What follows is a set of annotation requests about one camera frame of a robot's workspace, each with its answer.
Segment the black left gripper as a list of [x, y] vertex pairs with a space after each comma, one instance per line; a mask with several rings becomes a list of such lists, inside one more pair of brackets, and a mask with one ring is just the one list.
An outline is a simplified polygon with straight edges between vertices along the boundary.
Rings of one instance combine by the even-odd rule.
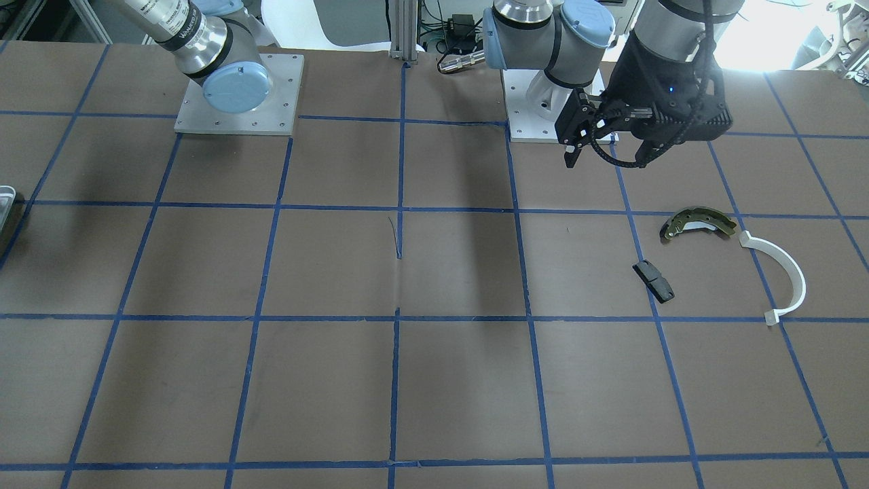
[[595, 97], [574, 88], [555, 121], [566, 167], [573, 169], [583, 147], [610, 131], [629, 131], [642, 142], [634, 154], [639, 168], [685, 142], [699, 127], [692, 122], [692, 109], [702, 111], [707, 104], [699, 87], [703, 68], [659, 56], [631, 32], [612, 69], [599, 115]]

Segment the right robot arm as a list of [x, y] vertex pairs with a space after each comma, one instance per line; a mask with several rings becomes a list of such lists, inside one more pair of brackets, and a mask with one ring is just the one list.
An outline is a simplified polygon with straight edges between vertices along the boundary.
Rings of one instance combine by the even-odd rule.
[[272, 92], [259, 46], [265, 27], [243, 1], [115, 1], [115, 9], [174, 56], [217, 111], [245, 113]]

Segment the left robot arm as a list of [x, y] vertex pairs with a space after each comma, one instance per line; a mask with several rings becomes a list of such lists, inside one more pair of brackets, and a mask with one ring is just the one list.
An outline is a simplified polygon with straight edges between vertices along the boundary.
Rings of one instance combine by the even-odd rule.
[[587, 87], [616, 31], [596, 1], [494, 1], [481, 19], [486, 63], [534, 69], [567, 98], [553, 127], [571, 169], [585, 147], [642, 169], [674, 145], [713, 141], [733, 126], [717, 41], [741, 1], [646, 1], [604, 92]]

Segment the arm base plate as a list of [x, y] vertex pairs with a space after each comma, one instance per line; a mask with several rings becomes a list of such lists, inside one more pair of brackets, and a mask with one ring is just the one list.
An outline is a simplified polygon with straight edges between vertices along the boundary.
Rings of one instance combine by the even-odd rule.
[[174, 130], [196, 135], [291, 136], [305, 58], [265, 54], [260, 62], [221, 67], [202, 84], [190, 81]]
[[571, 90], [556, 86], [543, 71], [502, 72], [511, 139], [520, 143], [558, 143], [555, 121]]

